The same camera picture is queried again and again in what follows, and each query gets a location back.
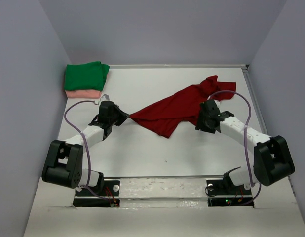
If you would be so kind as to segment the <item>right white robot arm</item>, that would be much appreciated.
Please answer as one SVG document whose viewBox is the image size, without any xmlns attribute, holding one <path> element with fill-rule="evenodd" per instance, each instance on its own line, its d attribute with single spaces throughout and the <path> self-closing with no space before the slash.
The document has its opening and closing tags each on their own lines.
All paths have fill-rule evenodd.
<svg viewBox="0 0 305 237">
<path fill-rule="evenodd" d="M 246 156 L 253 154 L 253 163 L 224 173 L 222 188 L 228 194 L 240 186 L 248 189 L 256 183 L 270 186 L 295 172 L 287 141 L 282 136 L 271 137 L 248 127 L 231 112 L 220 111 L 213 99 L 200 103 L 196 130 L 224 134 L 243 145 Z"/>
</svg>

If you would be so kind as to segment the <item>red t shirt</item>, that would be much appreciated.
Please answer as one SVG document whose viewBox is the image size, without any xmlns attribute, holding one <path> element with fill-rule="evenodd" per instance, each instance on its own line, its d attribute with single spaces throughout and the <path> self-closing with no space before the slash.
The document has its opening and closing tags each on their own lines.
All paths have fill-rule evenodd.
<svg viewBox="0 0 305 237">
<path fill-rule="evenodd" d="M 183 121 L 196 125 L 200 103 L 217 91 L 223 91 L 212 98 L 229 100 L 236 91 L 235 82 L 220 82 L 218 76 L 209 76 L 200 84 L 190 85 L 175 94 L 157 101 L 135 113 L 130 118 L 138 125 L 159 136 L 170 138 L 179 123 Z"/>
</svg>

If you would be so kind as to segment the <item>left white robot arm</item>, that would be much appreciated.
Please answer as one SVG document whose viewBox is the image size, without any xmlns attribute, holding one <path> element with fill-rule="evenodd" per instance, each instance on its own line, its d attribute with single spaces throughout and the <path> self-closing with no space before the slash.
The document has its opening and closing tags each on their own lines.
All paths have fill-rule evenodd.
<svg viewBox="0 0 305 237">
<path fill-rule="evenodd" d="M 71 123 L 67 117 L 71 109 L 82 103 L 99 106 L 98 114 L 84 130 Z M 79 192 L 87 190 L 92 195 L 105 199 L 99 195 L 105 186 L 104 175 L 91 170 L 90 148 L 106 140 L 113 127 L 121 126 L 128 118 L 129 114 L 110 100 L 83 100 L 71 105 L 64 113 L 64 120 L 77 135 L 50 143 L 41 174 L 42 180 Z"/>
</svg>

